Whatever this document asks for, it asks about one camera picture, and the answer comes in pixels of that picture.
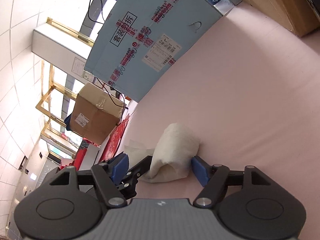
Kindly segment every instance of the folded cloth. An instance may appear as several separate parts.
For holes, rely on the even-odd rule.
[[[191,158],[199,149],[200,139],[193,132],[178,123],[170,124],[162,134],[154,149],[125,147],[132,167],[145,156],[152,155],[150,170],[140,179],[146,182],[168,182],[188,176]]]

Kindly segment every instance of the gray ridged surface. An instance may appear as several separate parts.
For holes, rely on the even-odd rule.
[[[133,199],[127,207],[110,210],[100,225],[78,240],[244,238],[235,236],[223,228],[210,210],[195,208],[187,199]]]

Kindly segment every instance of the metal screw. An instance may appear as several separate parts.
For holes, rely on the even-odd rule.
[[[120,197],[113,197],[113,198],[110,198],[108,202],[112,206],[119,206],[124,203],[124,200]]]
[[[199,206],[205,207],[205,206],[210,205],[210,204],[212,203],[212,201],[211,201],[211,199],[209,199],[209,198],[201,197],[201,198],[198,198],[198,199],[196,200],[196,203],[197,203]]]

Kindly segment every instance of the blue cardboard box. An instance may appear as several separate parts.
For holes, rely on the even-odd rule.
[[[206,0],[117,0],[84,70],[138,102],[221,17]]]

